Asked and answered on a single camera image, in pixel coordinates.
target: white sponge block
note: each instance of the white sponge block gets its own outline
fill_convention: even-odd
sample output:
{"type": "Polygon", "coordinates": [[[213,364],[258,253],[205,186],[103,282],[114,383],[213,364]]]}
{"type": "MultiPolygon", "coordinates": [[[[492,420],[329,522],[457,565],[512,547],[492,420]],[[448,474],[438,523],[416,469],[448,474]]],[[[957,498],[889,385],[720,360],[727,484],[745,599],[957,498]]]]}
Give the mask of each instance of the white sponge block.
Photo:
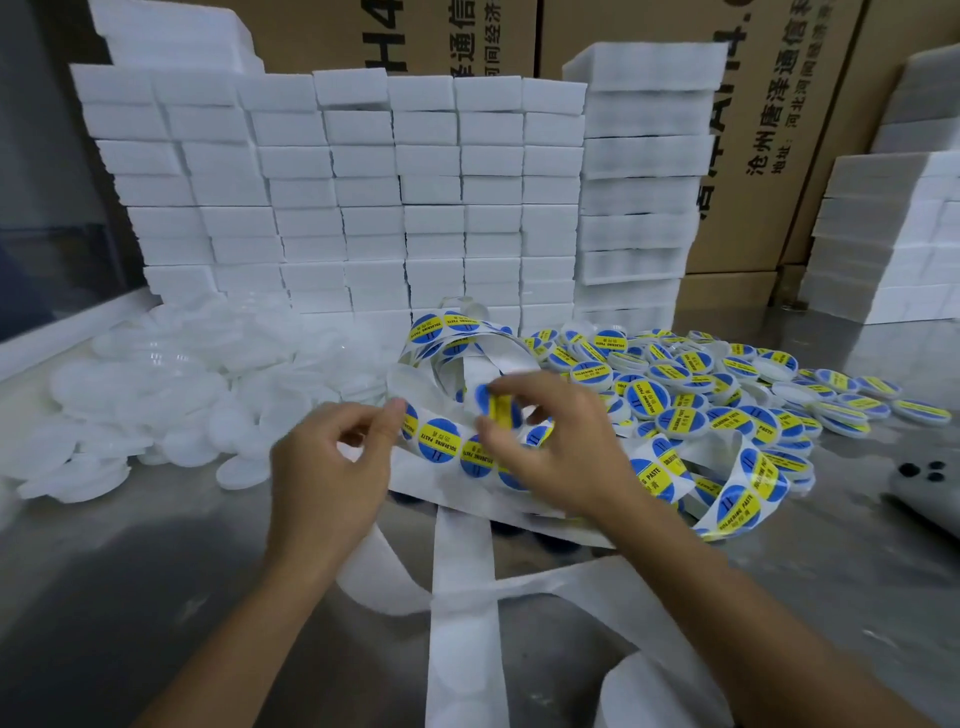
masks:
{"type": "Polygon", "coordinates": [[[460,177],[404,175],[400,190],[405,205],[453,205],[462,202],[460,177]]]}
{"type": "Polygon", "coordinates": [[[464,176],[519,177],[523,174],[523,147],[462,147],[464,176]]]}
{"type": "Polygon", "coordinates": [[[387,109],[387,72],[383,68],[345,68],[314,71],[321,109],[387,109]]]}
{"type": "Polygon", "coordinates": [[[523,174],[531,177],[579,177],[583,147],[524,147],[523,174]]]}
{"type": "Polygon", "coordinates": [[[344,218],[338,207],[279,209],[276,211],[276,229],[289,237],[342,235],[344,218]]]}
{"type": "Polygon", "coordinates": [[[463,233],[466,227],[462,205],[421,205],[403,208],[404,227],[414,233],[463,233]]]}
{"type": "Polygon", "coordinates": [[[271,180],[333,177],[329,147],[259,147],[260,169],[271,180]]]}
{"type": "Polygon", "coordinates": [[[407,257],[433,259],[463,256],[464,236],[460,232],[436,235],[407,234],[407,257]]]}
{"type": "Polygon", "coordinates": [[[527,113],[524,114],[523,143],[543,147],[582,147],[586,129],[585,116],[527,113]]]}
{"type": "Polygon", "coordinates": [[[383,207],[400,204],[396,177],[338,177],[333,181],[340,207],[383,207]]]}
{"type": "Polygon", "coordinates": [[[314,111],[317,91],[306,73],[258,73],[236,80],[240,105],[249,111],[314,111]]]}
{"type": "Polygon", "coordinates": [[[391,76],[387,79],[390,108],[394,111],[447,111],[456,109],[450,76],[391,76]]]}
{"type": "Polygon", "coordinates": [[[523,110],[544,113],[565,113],[579,116],[584,112],[587,84],[547,79],[523,79],[523,110]]]}
{"type": "Polygon", "coordinates": [[[483,111],[462,112],[460,143],[517,146],[523,144],[523,114],[483,111]]]}
{"type": "Polygon", "coordinates": [[[460,111],[520,111],[523,81],[519,76],[462,76],[453,80],[460,111]]]}
{"type": "Polygon", "coordinates": [[[453,111],[396,111],[394,141],[397,144],[443,144],[456,146],[457,114],[453,111]]]}
{"type": "Polygon", "coordinates": [[[394,126],[389,111],[324,111],[330,144],[393,144],[394,126]]]}
{"type": "Polygon", "coordinates": [[[274,207],[336,207],[334,180],[270,180],[274,207]]]}
{"type": "Polygon", "coordinates": [[[467,205],[467,232],[520,232],[520,205],[467,205]]]}

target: soldering paste container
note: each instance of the soldering paste container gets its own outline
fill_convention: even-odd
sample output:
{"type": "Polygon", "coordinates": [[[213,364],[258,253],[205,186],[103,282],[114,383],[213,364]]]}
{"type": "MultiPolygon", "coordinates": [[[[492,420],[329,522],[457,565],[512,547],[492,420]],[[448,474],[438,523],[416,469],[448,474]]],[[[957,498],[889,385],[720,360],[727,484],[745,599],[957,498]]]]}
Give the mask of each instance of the soldering paste container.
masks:
{"type": "Polygon", "coordinates": [[[606,392],[613,385],[613,369],[600,362],[584,362],[570,370],[570,381],[583,384],[594,392],[606,392]]]}
{"type": "Polygon", "coordinates": [[[855,379],[851,379],[841,372],[834,372],[832,369],[818,369],[814,371],[813,378],[819,384],[823,384],[841,395],[855,394],[860,388],[855,379]]]}
{"type": "Polygon", "coordinates": [[[765,407],[757,406],[740,407],[740,409],[750,415],[756,422],[754,445],[758,448],[769,448],[780,441],[780,434],[782,433],[780,420],[773,412],[765,407]]]}
{"type": "Polygon", "coordinates": [[[858,376],[856,384],[860,392],[878,400],[895,400],[903,394],[903,388],[879,376],[858,376]]]}
{"type": "Polygon", "coordinates": [[[818,401],[809,406],[809,410],[821,422],[823,418],[829,417],[840,423],[847,425],[865,425],[869,419],[863,412],[836,402],[818,401]]]}
{"type": "Polygon", "coordinates": [[[670,406],[670,395],[662,384],[640,379],[627,387],[627,403],[638,420],[653,420],[670,406]]]}
{"type": "Polygon", "coordinates": [[[714,407],[707,411],[707,419],[713,429],[735,429],[748,439],[756,434],[756,421],[733,407],[714,407]]]}
{"type": "Polygon", "coordinates": [[[919,400],[893,400],[890,406],[898,417],[905,420],[920,423],[921,425],[931,425],[942,427],[948,425],[953,416],[942,407],[935,407],[919,400]]]}
{"type": "Polygon", "coordinates": [[[840,395],[836,402],[860,410],[871,420],[885,420],[892,412],[889,404],[867,397],[862,392],[855,395],[840,395]]]}
{"type": "Polygon", "coordinates": [[[655,422],[668,438],[681,441],[700,437],[709,427],[704,413],[692,407],[671,407],[661,412],[655,422]]]}

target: pile of stickers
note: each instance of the pile of stickers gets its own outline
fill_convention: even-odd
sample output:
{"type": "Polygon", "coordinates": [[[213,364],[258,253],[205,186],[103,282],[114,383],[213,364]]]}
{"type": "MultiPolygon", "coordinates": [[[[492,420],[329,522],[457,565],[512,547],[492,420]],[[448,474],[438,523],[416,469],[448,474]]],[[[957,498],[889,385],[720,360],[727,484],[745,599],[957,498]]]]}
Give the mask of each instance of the pile of stickers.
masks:
{"type": "Polygon", "coordinates": [[[492,397],[486,385],[501,374],[540,367],[595,391],[643,487],[698,519],[693,527],[711,540],[756,526],[788,492],[809,492],[816,482],[809,455],[824,429],[862,438],[870,420],[892,413],[925,425],[950,420],[947,410],[900,399],[892,382],[801,369],[788,352],[703,331],[631,335],[573,322],[517,339],[484,313],[465,306],[420,317],[388,392],[408,402],[404,447],[446,467],[462,487],[525,494],[515,502],[527,513],[564,515],[498,467],[472,423],[494,417],[532,448],[553,423],[527,425],[515,402],[492,397]]]}

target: finger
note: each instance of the finger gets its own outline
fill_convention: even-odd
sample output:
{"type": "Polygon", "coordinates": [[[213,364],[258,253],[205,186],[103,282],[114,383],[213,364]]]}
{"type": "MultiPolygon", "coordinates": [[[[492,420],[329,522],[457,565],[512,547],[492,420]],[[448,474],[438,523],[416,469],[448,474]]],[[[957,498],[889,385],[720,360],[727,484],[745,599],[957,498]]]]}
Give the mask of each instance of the finger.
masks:
{"type": "Polygon", "coordinates": [[[400,399],[387,402],[370,423],[367,437],[364,438],[363,454],[357,461],[363,466],[371,463],[383,464],[390,462],[390,452],[400,434],[403,418],[407,412],[407,403],[400,399]]]}
{"type": "Polygon", "coordinates": [[[478,417],[476,427],[480,444],[497,463],[516,475],[521,483],[534,482],[537,473],[543,472],[543,453],[525,448],[516,441],[509,429],[497,425],[488,417],[478,417]]]}
{"type": "Polygon", "coordinates": [[[570,398],[571,386],[559,375],[550,372],[525,372],[502,376],[490,383],[495,395],[514,395],[542,407],[552,417],[576,415],[570,398]]]}

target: stainless steel table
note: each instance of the stainless steel table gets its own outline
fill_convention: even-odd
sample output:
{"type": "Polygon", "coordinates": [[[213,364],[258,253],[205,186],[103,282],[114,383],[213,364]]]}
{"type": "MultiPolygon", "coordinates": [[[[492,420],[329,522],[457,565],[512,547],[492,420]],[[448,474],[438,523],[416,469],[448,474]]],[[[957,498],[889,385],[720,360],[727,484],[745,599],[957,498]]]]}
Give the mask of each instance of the stainless steel table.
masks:
{"type": "MultiPolygon", "coordinates": [[[[885,376],[911,396],[960,409],[953,322],[862,328],[778,310],[683,318],[678,330],[785,349],[803,366],[885,376]]],[[[884,494],[903,460],[946,460],[960,484],[957,443],[956,425],[897,420],[866,441],[825,433],[812,495],[721,546],[945,726],[960,725],[960,548],[884,494]]],[[[136,467],[123,487],[90,503],[31,502],[0,533],[7,728],[129,724],[248,589],[269,489],[224,492],[214,469],[136,467]]],[[[427,587],[433,510],[388,501],[379,519],[427,587]]],[[[592,557],[585,548],[550,553],[530,534],[497,537],[495,549],[499,577],[592,557]]],[[[604,675],[632,647],[551,596],[501,602],[500,624],[514,726],[591,725],[604,675]]],[[[420,728],[427,645],[427,615],[381,617],[334,590],[300,635],[258,725],[420,728]]]]}

